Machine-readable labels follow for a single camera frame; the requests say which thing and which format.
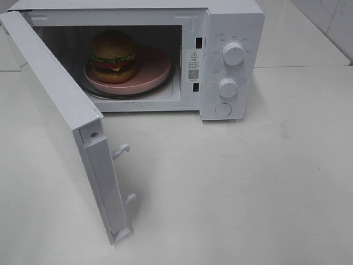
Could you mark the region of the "white microwave oven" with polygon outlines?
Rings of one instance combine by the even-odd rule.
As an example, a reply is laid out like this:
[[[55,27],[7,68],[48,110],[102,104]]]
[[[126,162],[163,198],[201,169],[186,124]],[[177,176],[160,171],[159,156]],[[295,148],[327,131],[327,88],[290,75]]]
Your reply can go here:
[[[102,113],[197,110],[202,120],[238,120],[244,116],[258,52],[264,13],[255,1],[18,1],[19,12]],[[140,46],[166,53],[175,67],[170,83],[143,97],[103,98],[86,90],[83,68],[90,43],[102,31],[118,30]],[[223,47],[232,40],[245,46],[244,60],[227,65]],[[187,77],[187,50],[200,52],[199,80]],[[232,78],[238,93],[223,98],[218,84]],[[232,106],[229,116],[215,107]]]

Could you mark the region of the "glass microwave turntable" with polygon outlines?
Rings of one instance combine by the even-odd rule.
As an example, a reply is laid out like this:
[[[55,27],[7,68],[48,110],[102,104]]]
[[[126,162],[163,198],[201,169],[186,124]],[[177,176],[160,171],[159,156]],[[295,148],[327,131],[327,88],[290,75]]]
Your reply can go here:
[[[145,62],[138,66],[138,72],[131,79],[123,83],[98,81],[90,64],[85,65],[83,73],[89,83],[86,90],[92,94],[103,98],[136,98],[154,93],[168,85],[174,77],[175,67]]]

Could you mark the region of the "white warning label sticker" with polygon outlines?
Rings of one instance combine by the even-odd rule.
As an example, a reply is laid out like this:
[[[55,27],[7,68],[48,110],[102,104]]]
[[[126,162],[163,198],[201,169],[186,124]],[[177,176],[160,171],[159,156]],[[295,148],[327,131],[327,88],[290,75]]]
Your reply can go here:
[[[199,51],[189,49],[186,53],[188,80],[199,80],[201,73],[201,55]]]

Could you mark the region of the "upper white power knob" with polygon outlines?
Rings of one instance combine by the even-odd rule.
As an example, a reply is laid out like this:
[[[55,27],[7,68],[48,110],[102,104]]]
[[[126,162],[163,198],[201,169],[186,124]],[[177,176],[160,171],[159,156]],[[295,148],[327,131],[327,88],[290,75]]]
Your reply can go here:
[[[235,66],[240,64],[245,57],[245,46],[239,40],[232,40],[222,49],[222,57],[227,65]]]

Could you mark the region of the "lower white timer knob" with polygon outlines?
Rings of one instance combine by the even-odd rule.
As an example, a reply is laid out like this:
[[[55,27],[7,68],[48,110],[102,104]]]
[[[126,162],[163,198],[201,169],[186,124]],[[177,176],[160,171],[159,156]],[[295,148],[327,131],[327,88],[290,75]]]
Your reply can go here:
[[[218,91],[221,97],[232,98],[238,93],[238,85],[232,78],[223,78],[218,84]]]

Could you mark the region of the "burger with lettuce and tomato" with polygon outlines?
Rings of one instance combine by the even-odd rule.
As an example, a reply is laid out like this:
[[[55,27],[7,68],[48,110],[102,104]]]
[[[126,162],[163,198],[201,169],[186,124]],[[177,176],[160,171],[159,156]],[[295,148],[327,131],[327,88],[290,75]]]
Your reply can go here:
[[[127,34],[105,30],[90,43],[90,64],[95,76],[106,83],[121,83],[136,71],[138,47]]]

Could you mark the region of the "pink round plate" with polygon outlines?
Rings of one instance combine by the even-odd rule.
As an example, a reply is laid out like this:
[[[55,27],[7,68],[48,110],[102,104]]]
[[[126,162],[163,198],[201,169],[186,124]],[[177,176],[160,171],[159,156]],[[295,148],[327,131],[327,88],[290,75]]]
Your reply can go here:
[[[158,65],[158,66],[160,66],[160,65],[163,65],[163,66],[172,65],[172,61],[171,61],[170,57],[166,53],[164,53],[164,52],[162,52],[162,51],[160,51],[158,49],[152,48],[152,47],[140,46],[139,47],[139,51],[138,51],[138,57],[137,57],[137,60],[136,60],[136,63],[135,63],[136,71],[132,75],[130,75],[129,79],[131,79],[138,72],[138,66],[140,64],[142,64],[142,63],[145,63],[145,62],[150,63],[150,64],[155,64],[155,65]]]

